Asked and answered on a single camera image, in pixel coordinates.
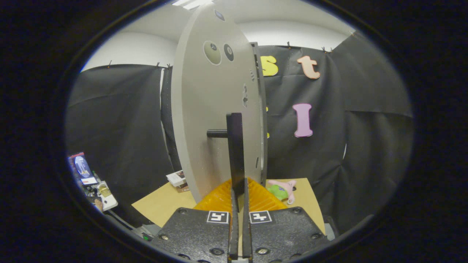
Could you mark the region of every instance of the black fabric backdrop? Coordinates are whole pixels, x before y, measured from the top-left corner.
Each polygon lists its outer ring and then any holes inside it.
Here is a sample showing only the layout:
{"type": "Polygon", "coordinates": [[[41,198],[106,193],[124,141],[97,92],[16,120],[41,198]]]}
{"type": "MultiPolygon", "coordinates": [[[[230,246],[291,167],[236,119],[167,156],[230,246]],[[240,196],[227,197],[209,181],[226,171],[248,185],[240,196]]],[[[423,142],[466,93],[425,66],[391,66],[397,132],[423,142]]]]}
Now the black fabric backdrop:
{"type": "Polygon", "coordinates": [[[172,162],[174,171],[182,170],[182,166],[179,160],[179,154],[177,153],[176,139],[174,138],[174,127],[172,126],[172,109],[171,109],[171,78],[172,78],[172,67],[164,70],[162,77],[161,87],[161,121],[164,126],[164,132],[166,135],[166,146],[168,147],[168,153],[172,162]]]}
{"type": "MultiPolygon", "coordinates": [[[[375,214],[404,175],[413,138],[404,83],[387,58],[358,32],[327,53],[300,47],[258,48],[260,56],[274,56],[278,66],[276,75],[264,77],[268,178],[308,178],[322,213],[331,216],[343,233],[375,214]],[[314,69],[320,78],[305,76],[297,62],[303,56],[317,61],[314,69]],[[292,106],[297,103],[312,106],[311,137],[294,136],[297,117],[292,106]]],[[[170,109],[167,80],[161,94],[163,109],[170,109]]],[[[163,111],[162,120],[171,160],[180,165],[170,111],[163,111]]]]}
{"type": "Polygon", "coordinates": [[[119,203],[112,210],[134,226],[149,221],[132,203],[165,184],[173,171],[161,130],[160,80],[155,66],[83,71],[66,113],[69,153],[85,153],[119,203]]]}
{"type": "Polygon", "coordinates": [[[347,147],[332,209],[344,232],[375,214],[404,176],[412,150],[413,114],[402,79],[361,33],[328,55],[339,70],[344,98],[347,147]]]}
{"type": "Polygon", "coordinates": [[[334,185],[345,146],[344,103],[337,66],[323,51],[259,46],[261,56],[274,56],[278,73],[264,77],[268,106],[268,178],[309,179],[323,214],[331,215],[334,185]],[[297,59],[317,61],[318,79],[308,78],[297,59]],[[308,103],[313,135],[297,138],[293,105],[308,103]]]}
{"type": "MultiPolygon", "coordinates": [[[[274,56],[279,69],[275,76],[264,78],[269,108],[268,178],[308,178],[322,213],[331,216],[343,233],[375,214],[404,174],[413,137],[404,83],[386,57],[359,33],[333,52],[259,46],[259,54],[274,56]],[[320,78],[305,76],[297,62],[303,56],[317,61],[314,69],[320,78]],[[297,103],[312,105],[310,137],[294,136],[297,117],[292,106],[297,103]]],[[[86,153],[92,169],[122,197],[118,207],[122,217],[138,222],[142,219],[126,215],[136,212],[131,203],[163,185],[166,174],[182,169],[172,126],[172,68],[164,71],[159,114],[160,73],[160,68],[141,65],[87,70],[77,80],[79,88],[74,90],[68,113],[74,120],[67,126],[71,153],[86,153]],[[117,90],[127,97],[113,96],[117,90]],[[129,97],[130,91],[141,96],[129,97]],[[100,97],[100,102],[89,100],[94,97],[100,97]],[[84,147],[79,140],[86,137],[84,147]]]]}

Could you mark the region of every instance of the pink plush toy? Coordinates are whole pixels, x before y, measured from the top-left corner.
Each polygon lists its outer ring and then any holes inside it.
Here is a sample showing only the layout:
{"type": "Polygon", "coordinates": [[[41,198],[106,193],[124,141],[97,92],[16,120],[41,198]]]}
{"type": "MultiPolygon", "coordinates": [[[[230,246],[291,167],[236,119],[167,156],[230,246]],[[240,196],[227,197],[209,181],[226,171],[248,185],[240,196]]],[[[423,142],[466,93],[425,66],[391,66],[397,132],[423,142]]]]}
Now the pink plush toy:
{"type": "Polygon", "coordinates": [[[275,195],[279,200],[288,198],[288,205],[292,205],[294,203],[293,187],[297,183],[296,180],[291,180],[287,183],[268,180],[268,183],[271,184],[268,191],[275,195]]]}

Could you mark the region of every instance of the yellow letter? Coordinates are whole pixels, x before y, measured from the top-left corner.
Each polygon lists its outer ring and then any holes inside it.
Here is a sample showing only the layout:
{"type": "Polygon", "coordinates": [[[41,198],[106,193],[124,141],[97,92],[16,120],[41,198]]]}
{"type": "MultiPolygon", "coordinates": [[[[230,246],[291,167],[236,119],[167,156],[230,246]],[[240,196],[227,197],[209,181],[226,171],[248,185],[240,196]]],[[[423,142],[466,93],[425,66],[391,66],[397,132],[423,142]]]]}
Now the yellow letter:
{"type": "Polygon", "coordinates": [[[263,75],[274,76],[278,73],[278,66],[275,65],[276,58],[274,56],[261,56],[263,75]]]}

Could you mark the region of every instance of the white wall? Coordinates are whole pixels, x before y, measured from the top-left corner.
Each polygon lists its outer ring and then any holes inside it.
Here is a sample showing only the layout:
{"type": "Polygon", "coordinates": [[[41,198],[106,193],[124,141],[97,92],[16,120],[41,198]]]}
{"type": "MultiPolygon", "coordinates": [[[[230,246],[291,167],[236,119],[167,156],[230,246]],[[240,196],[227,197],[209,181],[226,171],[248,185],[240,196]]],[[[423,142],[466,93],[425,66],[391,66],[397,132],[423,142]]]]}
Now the white wall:
{"type": "MultiPolygon", "coordinates": [[[[323,27],[288,21],[256,21],[239,24],[250,42],[258,45],[287,45],[327,51],[335,48],[349,35],[323,27]]],[[[156,35],[125,32],[114,35],[90,58],[82,70],[112,64],[142,64],[161,66],[174,64],[177,43],[156,35]]]]}
{"type": "Polygon", "coordinates": [[[320,26],[289,21],[256,21],[239,24],[245,37],[258,45],[287,45],[327,51],[335,48],[351,35],[338,33],[320,26]]]}
{"type": "Polygon", "coordinates": [[[161,66],[174,64],[177,43],[144,33],[117,33],[105,42],[83,67],[87,70],[111,64],[142,64],[161,66]]]}

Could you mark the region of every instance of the orange ribbed container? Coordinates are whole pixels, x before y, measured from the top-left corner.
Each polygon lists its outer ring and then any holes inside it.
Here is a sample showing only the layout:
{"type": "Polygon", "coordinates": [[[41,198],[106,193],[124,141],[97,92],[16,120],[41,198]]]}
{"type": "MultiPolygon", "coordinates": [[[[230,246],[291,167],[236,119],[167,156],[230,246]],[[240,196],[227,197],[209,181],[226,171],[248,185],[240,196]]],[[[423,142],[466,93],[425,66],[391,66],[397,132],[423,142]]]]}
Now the orange ribbed container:
{"type": "MultiPolygon", "coordinates": [[[[247,181],[249,184],[249,212],[272,211],[287,208],[285,204],[266,190],[261,184],[250,178],[247,178],[247,181]]],[[[231,187],[231,180],[222,183],[205,196],[193,209],[232,212],[231,187]]]]}

